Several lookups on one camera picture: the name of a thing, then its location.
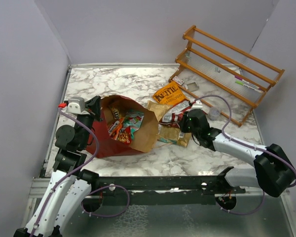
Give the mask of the teal Fox's candy bag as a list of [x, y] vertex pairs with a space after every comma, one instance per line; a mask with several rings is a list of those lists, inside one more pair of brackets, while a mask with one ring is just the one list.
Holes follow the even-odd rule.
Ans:
[[123, 121], [122, 131], [128, 130], [131, 140], [134, 140], [134, 133], [141, 127], [144, 113], [136, 110], [129, 110]]

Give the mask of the red nut mix bag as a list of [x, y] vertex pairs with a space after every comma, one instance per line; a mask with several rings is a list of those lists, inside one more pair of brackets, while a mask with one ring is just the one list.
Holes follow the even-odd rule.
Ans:
[[130, 145], [132, 142], [131, 138], [131, 130], [129, 127], [124, 129], [123, 131], [119, 131], [116, 140], [122, 142], [123, 144]]

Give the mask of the brown red paper bag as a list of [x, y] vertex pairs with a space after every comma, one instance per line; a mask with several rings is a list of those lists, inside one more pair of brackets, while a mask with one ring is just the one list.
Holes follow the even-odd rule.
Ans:
[[[129, 110], [144, 113], [139, 130], [135, 131], [132, 142], [128, 145], [113, 139], [109, 135], [109, 128], [115, 122], [109, 106], [116, 102], [119, 111], [126, 113]], [[154, 147], [158, 138], [158, 121], [154, 112], [144, 108], [135, 100], [121, 95], [112, 95], [101, 99], [101, 122], [93, 122], [93, 131], [99, 141], [97, 158], [112, 156], [131, 156], [148, 153]]]

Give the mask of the orange Kettle chips bag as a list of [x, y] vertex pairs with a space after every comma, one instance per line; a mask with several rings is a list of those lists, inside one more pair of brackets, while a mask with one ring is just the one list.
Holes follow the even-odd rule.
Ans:
[[176, 105], [182, 101], [188, 101], [179, 85], [174, 81], [156, 91], [152, 98], [163, 105]]

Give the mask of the gold snack bag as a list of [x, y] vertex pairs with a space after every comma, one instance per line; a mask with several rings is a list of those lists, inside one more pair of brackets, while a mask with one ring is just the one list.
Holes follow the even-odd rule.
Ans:
[[158, 141], [187, 147], [191, 139], [190, 133], [184, 133], [179, 128], [177, 121], [172, 119], [173, 106], [166, 104], [158, 104], [148, 101], [147, 109], [154, 112], [158, 120]]

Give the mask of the orange Fox's fruits candy bag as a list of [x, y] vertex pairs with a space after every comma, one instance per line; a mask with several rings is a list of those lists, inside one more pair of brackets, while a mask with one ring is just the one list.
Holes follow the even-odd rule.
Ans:
[[117, 119], [108, 129], [109, 136], [116, 140], [120, 129], [123, 127], [124, 118]]

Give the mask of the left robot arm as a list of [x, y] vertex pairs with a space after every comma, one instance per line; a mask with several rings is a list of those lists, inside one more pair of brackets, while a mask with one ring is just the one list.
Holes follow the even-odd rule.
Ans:
[[58, 153], [48, 186], [32, 218], [25, 227], [17, 229], [16, 237], [60, 237], [69, 219], [89, 194], [99, 189], [99, 175], [82, 171], [90, 160], [82, 153], [89, 138], [98, 143], [93, 122], [101, 122], [101, 97], [85, 101], [72, 97], [59, 104], [61, 115], [74, 121], [62, 125], [55, 134]]

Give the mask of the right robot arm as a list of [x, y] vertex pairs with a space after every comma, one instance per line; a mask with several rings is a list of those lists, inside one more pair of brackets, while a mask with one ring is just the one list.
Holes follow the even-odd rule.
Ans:
[[201, 109], [184, 112], [179, 126], [181, 131], [191, 133], [199, 146], [231, 155], [250, 165], [250, 168], [231, 168], [218, 179], [217, 188], [222, 193], [228, 193], [234, 187], [252, 187], [278, 197], [296, 184], [296, 169], [276, 144], [266, 147], [233, 138], [223, 130], [211, 127]]

